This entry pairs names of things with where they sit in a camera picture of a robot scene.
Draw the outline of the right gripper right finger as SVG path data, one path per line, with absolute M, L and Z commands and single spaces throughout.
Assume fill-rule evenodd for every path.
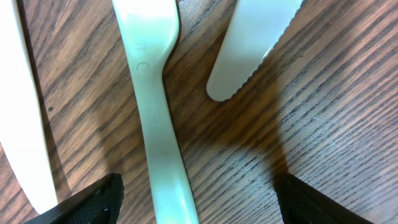
M 282 220 L 288 224 L 371 224 L 292 174 L 277 181 Z

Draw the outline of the pale blue plastic knife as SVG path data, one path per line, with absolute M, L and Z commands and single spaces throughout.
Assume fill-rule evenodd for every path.
M 230 99 L 258 69 L 303 0 L 238 0 L 206 84 L 215 101 Z

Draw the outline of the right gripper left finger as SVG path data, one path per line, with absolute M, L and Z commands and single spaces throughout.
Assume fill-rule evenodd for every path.
M 122 176 L 110 173 L 26 224 L 116 224 L 123 199 Z

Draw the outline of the white plastic knife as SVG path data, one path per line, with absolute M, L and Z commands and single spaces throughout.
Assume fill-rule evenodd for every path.
M 39 98 L 16 0 L 1 0 L 1 146 L 39 214 L 57 206 Z

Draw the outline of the light blue plastic knife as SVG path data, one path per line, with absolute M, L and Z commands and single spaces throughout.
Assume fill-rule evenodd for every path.
M 113 0 L 139 110 L 157 223 L 198 223 L 162 72 L 179 33 L 175 0 Z

